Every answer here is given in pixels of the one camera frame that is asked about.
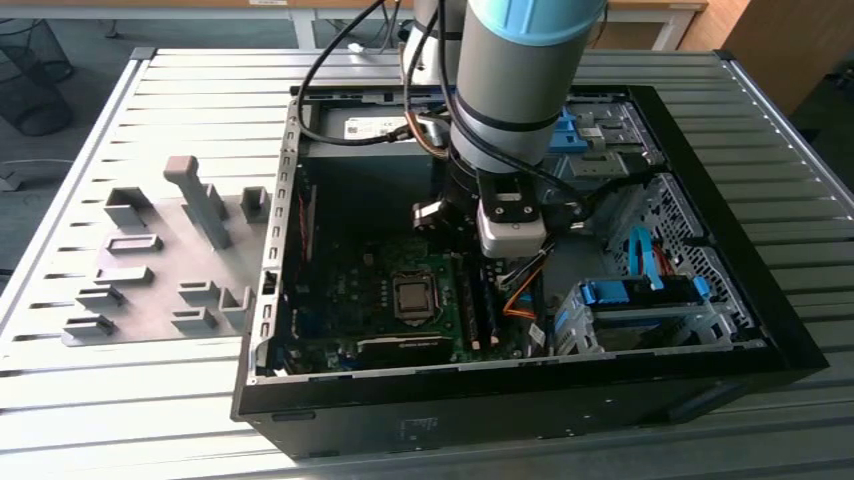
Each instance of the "blue plastic tab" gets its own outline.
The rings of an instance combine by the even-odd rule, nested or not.
[[[641,272],[641,264],[638,262],[638,244],[641,244],[644,272]],[[653,290],[665,288],[662,278],[658,276],[656,257],[653,256],[653,236],[650,235],[650,231],[641,226],[632,228],[632,234],[629,236],[629,274],[646,275],[653,284]]]
[[[564,313],[561,314],[561,317],[558,318],[558,321],[556,322],[556,332],[561,330],[561,326],[564,325],[564,322],[566,322],[569,318],[570,318],[570,312],[565,310]]]
[[[695,277],[695,288],[697,288],[697,293],[700,293],[701,297],[704,297],[705,299],[709,299],[709,297],[712,297],[712,287],[709,286],[707,277]]]
[[[576,130],[576,115],[564,107],[556,123],[556,131],[552,134],[549,151],[552,153],[585,153],[589,148],[588,141]]]
[[[585,35],[606,0],[469,0],[469,8],[505,40],[545,47]]]
[[[622,281],[593,282],[592,285],[598,304],[629,303],[629,292]]]
[[[582,295],[585,296],[585,305],[593,305],[597,303],[597,295],[594,294],[590,285],[582,285]]]

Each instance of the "black cable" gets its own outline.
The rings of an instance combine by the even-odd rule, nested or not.
[[[452,112],[452,119],[460,132],[462,133],[466,140],[469,140],[473,145],[484,151],[490,157],[502,162],[506,165],[510,165],[517,170],[528,173],[529,175],[534,175],[544,179],[546,183],[549,183],[553,187],[561,190],[577,203],[580,214],[585,215],[588,212],[588,202],[582,194],[576,190],[570,184],[568,184],[564,180],[556,177],[553,174],[546,172],[544,169],[536,167],[534,165],[524,162],[518,158],[510,156],[508,153],[498,150],[493,145],[490,145],[478,134],[469,128],[469,125],[462,121],[462,116],[460,114],[460,110],[457,108],[457,103],[454,101],[454,97],[452,96],[452,88],[449,82],[449,72],[446,65],[446,22],[445,22],[445,0],[440,0],[440,78],[441,78],[441,86],[442,86],[442,94],[445,95],[445,102],[449,106],[449,112]]]
[[[372,44],[377,41],[377,39],[380,38],[381,34],[384,33],[384,30],[386,30],[386,32],[392,32],[392,29],[393,29],[393,23],[392,23],[392,20],[389,19],[389,9],[386,8],[386,3],[384,3],[381,5],[381,7],[384,7],[384,19],[385,19],[384,20],[384,26],[380,27],[380,30],[377,30],[377,33],[372,37],[372,40],[365,42],[365,46],[366,47],[370,47]]]
[[[433,31],[433,27],[437,25],[437,21],[440,20],[440,12],[433,14],[430,17],[430,22],[428,22],[428,31]],[[413,76],[416,75],[416,68],[418,66],[418,62],[422,58],[422,51],[425,50],[425,45],[428,44],[428,39],[430,35],[422,35],[422,38],[418,40],[418,44],[416,45],[416,51],[413,52],[413,59],[410,60],[410,67],[406,69],[406,76],[404,78],[404,111],[412,111],[412,99],[410,99],[410,87],[413,85]]]
[[[312,68],[309,69],[309,73],[306,73],[306,78],[304,78],[304,83],[300,86],[300,92],[297,94],[297,112],[298,112],[297,119],[300,123],[300,128],[302,130],[301,133],[317,142],[329,143],[332,145],[340,145],[342,147],[362,147],[366,145],[377,145],[378,143],[386,143],[386,142],[392,143],[400,140],[400,131],[401,131],[400,129],[393,130],[386,135],[380,135],[377,137],[370,137],[370,138],[346,139],[346,138],[330,137],[330,136],[322,135],[318,132],[313,132],[312,129],[309,128],[309,125],[306,125],[306,119],[304,117],[304,106],[306,104],[306,91],[309,90],[309,85],[312,84],[312,80],[314,80],[316,78],[316,75],[318,73],[318,70],[321,69],[321,66],[324,65],[324,62],[326,61],[330,54],[333,53],[333,50],[336,50],[336,47],[342,42],[342,40],[348,37],[353,29],[357,27],[357,25],[360,25],[360,23],[362,23],[362,21],[372,14],[372,12],[377,10],[377,7],[381,6],[384,1],[385,0],[376,0],[374,3],[357,16],[357,18],[354,18],[353,22],[350,22],[348,27],[345,27],[345,29],[338,33],[338,35],[336,36],[330,44],[324,49],[324,52],[321,52],[321,55],[318,56],[316,63],[312,65]]]
[[[612,193],[617,192],[624,187],[629,187],[632,185],[644,185],[649,183],[653,180],[653,177],[656,177],[656,175],[665,172],[668,172],[668,169],[662,166],[650,167],[644,172],[633,173],[628,177],[617,178],[614,180],[609,180],[608,182],[605,182],[600,186],[600,188],[597,188],[593,191],[593,193],[588,195],[588,205],[589,205],[588,214],[582,215],[574,221],[584,222],[585,220],[588,220],[593,216],[593,214],[597,211],[597,208],[600,208],[600,205],[602,205],[602,202],[605,201],[605,199]]]
[[[600,33],[597,34],[597,38],[592,43],[588,44],[589,47],[596,47],[600,43],[600,39],[602,39],[602,34],[605,33],[605,29],[609,26],[609,10],[612,9],[612,2],[605,2],[605,18],[602,19],[602,26],[600,27]]]
[[[384,12],[386,11],[386,3],[384,3]],[[386,17],[386,23],[389,23],[389,30],[386,31],[386,40],[384,41],[384,47],[377,52],[378,55],[386,52],[389,48],[389,44],[392,42],[392,32],[396,29],[396,24],[398,23],[398,12],[401,12],[401,0],[396,2],[396,9],[392,11],[392,23],[389,23],[389,17]]]

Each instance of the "label sticker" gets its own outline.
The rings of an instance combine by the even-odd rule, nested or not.
[[[436,440],[440,432],[440,417],[402,420],[398,428],[398,440],[425,442]]]
[[[546,333],[537,326],[536,323],[532,323],[532,328],[529,329],[529,335],[532,335],[532,338],[534,339],[534,341],[538,343],[541,347],[546,344]]]
[[[386,135],[400,126],[406,125],[404,117],[350,117],[345,122],[345,138],[361,140],[364,138]]]
[[[600,130],[600,127],[580,128],[578,131],[582,134],[582,137],[585,138],[596,138],[596,137],[605,136],[602,135],[602,130]]]

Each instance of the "motherboard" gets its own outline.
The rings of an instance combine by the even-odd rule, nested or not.
[[[284,356],[293,371],[322,373],[522,355],[520,328],[502,325],[477,299],[469,259],[432,252],[417,236],[336,244],[314,301],[293,316]],[[504,261],[481,271],[494,280]]]

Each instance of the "rectangular peg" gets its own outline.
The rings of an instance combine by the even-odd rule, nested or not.
[[[107,337],[115,329],[114,323],[99,314],[85,314],[73,317],[66,322],[63,330],[75,338]]]
[[[189,305],[214,303],[219,300],[219,287],[213,281],[181,282],[178,294]]]
[[[125,301],[125,297],[117,287],[103,285],[99,287],[82,288],[75,300],[90,310],[99,308],[118,307]]]
[[[203,333],[217,328],[217,318],[207,308],[173,311],[173,325],[186,334]]]
[[[93,281],[99,285],[149,285],[154,278],[149,267],[101,268]]]
[[[157,252],[163,248],[163,240],[155,234],[126,235],[107,241],[107,251],[114,255],[125,253]]]

